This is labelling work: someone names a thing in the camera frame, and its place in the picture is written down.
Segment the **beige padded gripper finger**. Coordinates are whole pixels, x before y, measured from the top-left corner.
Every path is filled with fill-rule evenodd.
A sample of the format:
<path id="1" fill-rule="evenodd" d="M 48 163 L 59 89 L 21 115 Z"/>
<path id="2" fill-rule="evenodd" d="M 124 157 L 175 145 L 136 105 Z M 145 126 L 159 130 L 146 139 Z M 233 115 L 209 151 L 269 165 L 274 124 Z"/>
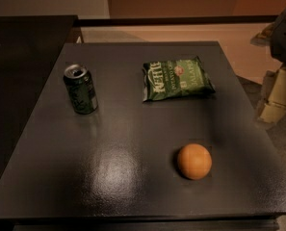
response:
<path id="1" fill-rule="evenodd" d="M 256 111 L 258 119 L 269 124 L 276 124 L 286 115 L 286 64 L 276 72 L 266 72 Z"/>

